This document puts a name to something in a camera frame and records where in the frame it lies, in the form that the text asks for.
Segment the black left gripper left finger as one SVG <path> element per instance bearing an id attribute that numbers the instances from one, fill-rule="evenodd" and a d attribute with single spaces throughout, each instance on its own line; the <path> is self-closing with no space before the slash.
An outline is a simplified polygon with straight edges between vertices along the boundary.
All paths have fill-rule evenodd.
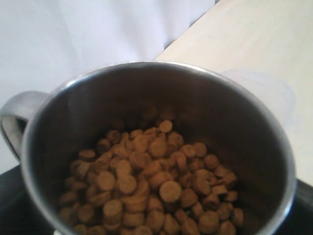
<path id="1" fill-rule="evenodd" d="M 0 233 L 53 234 L 53 228 L 41 216 L 26 192 L 19 165 L 0 175 Z"/>

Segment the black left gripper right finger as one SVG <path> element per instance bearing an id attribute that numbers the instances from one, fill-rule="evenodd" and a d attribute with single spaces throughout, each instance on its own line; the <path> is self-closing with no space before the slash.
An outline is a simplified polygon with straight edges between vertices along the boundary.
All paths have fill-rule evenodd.
<path id="1" fill-rule="evenodd" d="M 313 234 L 313 187 L 301 180 L 297 182 L 295 201 L 284 223 L 287 235 Z"/>

